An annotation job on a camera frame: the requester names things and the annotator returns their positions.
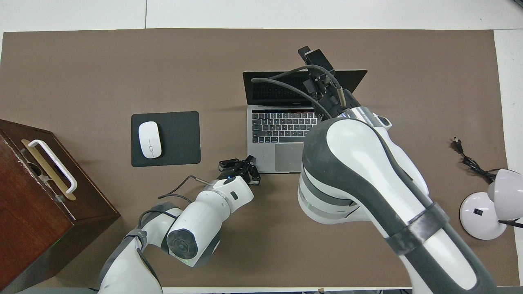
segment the black mouse pad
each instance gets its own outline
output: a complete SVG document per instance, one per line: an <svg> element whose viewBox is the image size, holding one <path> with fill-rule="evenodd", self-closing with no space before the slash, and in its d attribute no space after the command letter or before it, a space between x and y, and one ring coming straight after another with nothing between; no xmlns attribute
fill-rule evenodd
<svg viewBox="0 0 523 294"><path fill-rule="evenodd" d="M142 153L138 127L154 121L158 125L162 154L148 159ZM200 115L197 111L135 114L131 116L131 164L139 166L195 164L200 155Z"/></svg>

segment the lamp base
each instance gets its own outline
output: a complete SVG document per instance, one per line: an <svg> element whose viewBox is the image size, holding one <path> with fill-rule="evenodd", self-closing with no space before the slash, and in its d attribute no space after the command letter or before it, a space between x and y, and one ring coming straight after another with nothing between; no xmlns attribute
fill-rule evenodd
<svg viewBox="0 0 523 294"><path fill-rule="evenodd" d="M495 239L507 228L498 222L494 203L485 192L469 195L461 204L459 218L465 231L481 240Z"/></svg>

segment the silver laptop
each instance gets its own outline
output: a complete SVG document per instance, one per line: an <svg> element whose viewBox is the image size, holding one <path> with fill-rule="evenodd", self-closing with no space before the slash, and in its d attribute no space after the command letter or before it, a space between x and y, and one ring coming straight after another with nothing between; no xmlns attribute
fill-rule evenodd
<svg viewBox="0 0 523 294"><path fill-rule="evenodd" d="M319 123L311 103L300 95L269 83L252 83L255 77L282 72L246 71L243 82L247 96L247 154L256 158L263 174L299 173L303 140ZM366 70L336 71L340 85L353 92ZM304 92L308 72L296 72L278 79Z"/></svg>

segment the white lamp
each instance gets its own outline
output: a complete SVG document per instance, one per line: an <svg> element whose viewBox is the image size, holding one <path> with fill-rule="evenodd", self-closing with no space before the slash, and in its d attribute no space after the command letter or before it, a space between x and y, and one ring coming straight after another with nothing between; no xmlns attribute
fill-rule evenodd
<svg viewBox="0 0 523 294"><path fill-rule="evenodd" d="M481 240L499 237L507 225L523 228L513 221L523 217L523 176L500 169L487 193L473 193L463 201L459 216L465 231Z"/></svg>

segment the table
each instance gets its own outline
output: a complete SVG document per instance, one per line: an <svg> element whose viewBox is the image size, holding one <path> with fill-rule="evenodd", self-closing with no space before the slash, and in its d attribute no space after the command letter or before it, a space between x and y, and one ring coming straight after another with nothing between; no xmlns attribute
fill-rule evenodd
<svg viewBox="0 0 523 294"><path fill-rule="evenodd" d="M393 123L431 197L498 285L518 285L514 234L493 241L459 225L461 201L487 184L449 144L482 166L506 167L492 31L147 29L6 33L0 117L52 129L122 218L42 286L96 286L141 212L187 175L217 176L246 155L242 72L302 65L320 48L335 69L367 69L355 96ZM131 166L132 114L196 110L201 163ZM263 175L255 199L224 223L211 262L188 268L157 248L145 255L164 287L395 287L406 270L371 223L326 226L297 202L298 175ZM179 192L195 197L197 183Z"/></svg>

